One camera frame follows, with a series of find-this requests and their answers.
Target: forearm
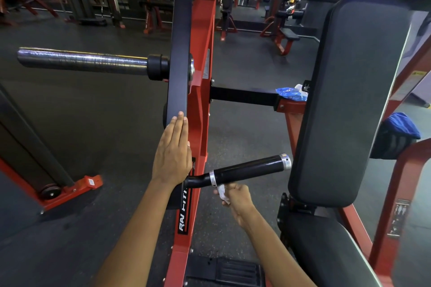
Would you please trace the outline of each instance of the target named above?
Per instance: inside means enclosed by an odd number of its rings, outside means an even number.
[[[244,221],[244,229],[272,287],[316,287],[255,208]]]
[[[151,181],[132,219],[105,260],[96,287],[145,286],[171,189]]]

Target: white wipe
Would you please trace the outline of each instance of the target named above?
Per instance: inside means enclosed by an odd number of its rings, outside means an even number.
[[[224,194],[224,184],[221,184],[221,185],[217,186],[217,190],[218,190],[218,195],[220,195],[220,198],[224,202],[230,204],[231,200],[229,200],[229,198]]]

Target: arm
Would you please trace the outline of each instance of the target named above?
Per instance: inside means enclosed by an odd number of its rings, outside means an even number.
[[[157,237],[169,196],[192,167],[188,120],[172,118],[163,132],[153,164],[153,177],[132,219],[106,258],[96,287],[146,286]]]
[[[225,188],[232,214],[250,238],[272,287],[316,287],[256,210],[248,187],[229,184]]]

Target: person's left hand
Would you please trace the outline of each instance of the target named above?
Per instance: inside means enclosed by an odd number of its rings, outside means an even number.
[[[163,132],[153,164],[152,181],[160,182],[170,189],[185,180],[192,168],[188,120],[180,111]]]

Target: person's left arm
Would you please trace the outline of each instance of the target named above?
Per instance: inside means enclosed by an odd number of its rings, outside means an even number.
[[[147,284],[163,215],[173,188],[192,168],[188,120],[180,112],[166,127],[157,148],[153,177],[132,219],[96,276],[96,287]]]

